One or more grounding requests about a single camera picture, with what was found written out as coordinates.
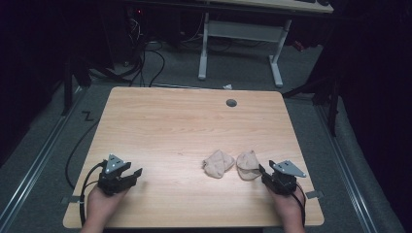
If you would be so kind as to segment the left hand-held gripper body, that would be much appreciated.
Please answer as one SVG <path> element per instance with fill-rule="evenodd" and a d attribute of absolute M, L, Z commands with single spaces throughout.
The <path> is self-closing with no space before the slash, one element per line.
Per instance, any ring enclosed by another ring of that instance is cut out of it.
<path fill-rule="evenodd" d="M 103 165 L 103 170 L 99 174 L 98 187 L 101 188 L 106 195 L 114 195 L 115 193 L 122 192 L 126 189 L 131 188 L 137 182 L 127 181 L 120 172 L 120 167 L 126 162 L 118 158 L 114 154 L 110 153 L 105 164 Z"/>

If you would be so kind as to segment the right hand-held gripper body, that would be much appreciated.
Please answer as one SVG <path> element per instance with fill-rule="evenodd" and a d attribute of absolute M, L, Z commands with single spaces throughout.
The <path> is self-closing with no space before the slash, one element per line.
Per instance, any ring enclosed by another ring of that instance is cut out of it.
<path fill-rule="evenodd" d="M 276 171 L 269 174 L 272 177 L 272 182 L 263 182 L 269 189 L 276 194 L 291 195 L 297 188 L 297 177 L 305 178 L 306 174 L 301 171 L 290 160 L 285 160 L 276 163 Z"/>

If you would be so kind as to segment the beige sock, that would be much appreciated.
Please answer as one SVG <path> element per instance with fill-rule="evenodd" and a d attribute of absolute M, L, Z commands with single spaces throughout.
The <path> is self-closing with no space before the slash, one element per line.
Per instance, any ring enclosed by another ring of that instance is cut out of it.
<path fill-rule="evenodd" d="M 207 176 L 214 179 L 221 179 L 234 163 L 235 160 L 232 156 L 221 150 L 216 150 L 203 160 L 203 170 Z"/>
<path fill-rule="evenodd" d="M 236 159 L 236 166 L 243 181 L 252 181 L 261 175 L 259 162 L 253 150 L 242 152 Z"/>

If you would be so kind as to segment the person's right hand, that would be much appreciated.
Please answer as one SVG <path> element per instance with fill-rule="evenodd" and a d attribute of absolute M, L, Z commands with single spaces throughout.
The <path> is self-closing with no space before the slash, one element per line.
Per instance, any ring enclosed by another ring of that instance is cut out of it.
<path fill-rule="evenodd" d="M 295 192 L 291 195 L 276 194 L 271 189 L 268 189 L 269 195 L 274 202 L 275 212 L 284 224 L 299 224 L 304 225 L 304 211 L 306 197 L 298 186 Z"/>

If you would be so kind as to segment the person's left hand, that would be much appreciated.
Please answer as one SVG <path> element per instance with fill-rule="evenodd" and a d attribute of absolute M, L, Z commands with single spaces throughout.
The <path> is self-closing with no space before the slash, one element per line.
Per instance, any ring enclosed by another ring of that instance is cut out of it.
<path fill-rule="evenodd" d="M 87 197 L 86 223 L 105 226 L 117 210 L 128 190 L 106 195 L 97 185 Z"/>

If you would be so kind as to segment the black metal stand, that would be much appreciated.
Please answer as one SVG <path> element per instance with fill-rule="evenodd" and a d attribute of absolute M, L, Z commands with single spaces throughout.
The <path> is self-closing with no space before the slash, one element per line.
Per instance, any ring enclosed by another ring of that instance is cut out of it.
<path fill-rule="evenodd" d="M 312 103 L 315 106 L 328 104 L 327 129 L 329 133 L 335 137 L 335 122 L 338 114 L 337 105 L 340 85 L 341 79 L 339 77 L 324 77 L 287 91 L 283 93 L 283 97 L 291 98 L 299 93 L 313 92 Z"/>
<path fill-rule="evenodd" d="M 64 109 L 62 114 L 67 116 L 73 106 L 73 80 L 76 80 L 80 87 L 90 87 L 91 78 L 88 74 L 88 68 L 81 57 L 69 57 L 64 67 Z"/>

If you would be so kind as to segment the white-legged desk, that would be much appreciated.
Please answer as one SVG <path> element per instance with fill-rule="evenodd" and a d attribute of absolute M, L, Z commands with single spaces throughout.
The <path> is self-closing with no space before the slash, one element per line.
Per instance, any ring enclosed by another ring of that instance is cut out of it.
<path fill-rule="evenodd" d="M 200 0 L 205 7 L 240 7 L 258 10 L 276 10 L 281 13 L 331 15 L 334 9 L 328 0 Z M 208 41 L 210 37 L 240 39 L 275 43 L 274 52 L 268 56 L 272 77 L 277 87 L 283 86 L 278 59 L 289 34 L 292 18 L 286 17 L 276 25 L 263 22 L 241 22 L 239 19 L 210 19 L 203 15 L 202 51 L 199 60 L 198 78 L 205 80 L 208 65 Z"/>

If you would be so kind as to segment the metal floor rail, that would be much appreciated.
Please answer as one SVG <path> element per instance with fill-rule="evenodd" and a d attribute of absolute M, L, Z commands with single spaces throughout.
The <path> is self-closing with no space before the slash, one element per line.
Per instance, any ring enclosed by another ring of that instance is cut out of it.
<path fill-rule="evenodd" d="M 0 168 L 0 233 L 6 233 L 43 172 L 57 139 L 73 109 L 87 92 L 85 87 L 74 91 L 74 103 L 63 109 L 64 93 L 59 90 L 51 103 L 35 118 L 12 156 Z"/>
<path fill-rule="evenodd" d="M 323 129 L 326 132 L 328 140 L 333 150 L 333 157 L 337 164 L 337 170 L 340 173 L 341 180 L 343 181 L 346 191 L 351 200 L 352 206 L 356 212 L 356 215 L 360 221 L 360 225 L 364 233 L 378 233 L 376 224 L 366 206 L 365 200 L 358 187 L 357 182 L 350 170 L 350 167 L 344 157 L 343 151 L 335 136 L 330 133 L 327 124 L 327 115 L 323 107 L 315 107 L 315 111 L 322 123 Z"/>

